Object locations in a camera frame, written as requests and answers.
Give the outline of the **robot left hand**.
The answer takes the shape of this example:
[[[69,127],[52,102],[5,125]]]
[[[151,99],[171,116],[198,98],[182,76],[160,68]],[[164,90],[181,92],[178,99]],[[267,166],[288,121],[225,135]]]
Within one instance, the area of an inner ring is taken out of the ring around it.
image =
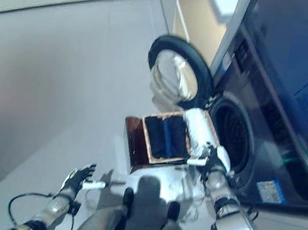
[[[65,178],[62,183],[62,187],[59,190],[59,193],[66,193],[67,190],[74,197],[77,196],[78,192],[81,190],[102,190],[106,187],[106,182],[103,181],[93,181],[92,176],[96,171],[96,164],[89,164],[83,168],[74,169],[68,176]]]

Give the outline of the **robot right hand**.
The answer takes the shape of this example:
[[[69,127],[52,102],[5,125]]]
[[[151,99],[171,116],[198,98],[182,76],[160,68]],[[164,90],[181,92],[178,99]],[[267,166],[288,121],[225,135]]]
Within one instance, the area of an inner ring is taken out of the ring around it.
[[[206,142],[199,157],[189,157],[186,164],[198,168],[201,175],[205,176],[209,172],[220,170],[224,174],[231,171],[230,158],[226,149],[219,145]]]

